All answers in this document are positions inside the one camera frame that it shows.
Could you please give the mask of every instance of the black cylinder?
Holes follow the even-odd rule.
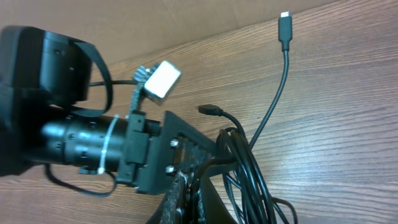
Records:
[[[42,147],[27,152],[29,160],[73,165],[96,170],[112,117],[84,118],[69,116],[45,123],[40,131]],[[127,121],[118,119],[110,135],[105,168],[117,171],[125,138]]]
[[[75,42],[82,41],[45,32],[40,87],[50,93],[49,104],[64,107],[87,99],[92,61]]]

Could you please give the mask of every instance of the cable connector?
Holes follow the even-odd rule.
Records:
[[[282,12],[278,20],[279,41],[282,43],[282,51],[289,51],[289,42],[293,39],[292,16],[290,12]]]
[[[205,115],[221,116],[223,114],[223,109],[215,105],[200,105],[198,106],[199,113]]]

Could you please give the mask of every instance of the usb connector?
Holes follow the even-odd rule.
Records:
[[[289,42],[293,39],[292,16],[288,12],[282,12],[278,20],[279,41],[282,44],[282,51],[289,51]]]

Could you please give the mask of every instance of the wooden table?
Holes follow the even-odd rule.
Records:
[[[398,1],[340,1],[294,17],[285,91],[254,155],[271,194],[290,201],[300,223],[398,223]],[[172,47],[110,65],[115,80],[139,65],[170,60],[183,77],[150,119],[171,110],[209,138],[231,123],[199,114],[212,103],[254,134],[282,72],[277,21]],[[98,72],[93,75],[99,80]],[[131,86],[116,86],[113,110],[124,116]],[[83,106],[100,108],[102,88]],[[55,167],[63,180],[106,190],[105,177]],[[213,182],[229,209],[219,177]],[[119,187],[91,198],[54,186],[42,167],[0,180],[0,223],[144,223],[161,196]]]

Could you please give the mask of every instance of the metal connector tip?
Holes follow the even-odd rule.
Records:
[[[281,17],[281,18],[283,18],[283,17],[288,17],[288,16],[290,16],[290,12],[289,12],[289,11],[287,11],[287,12],[282,12],[282,13],[280,14],[280,17]]]

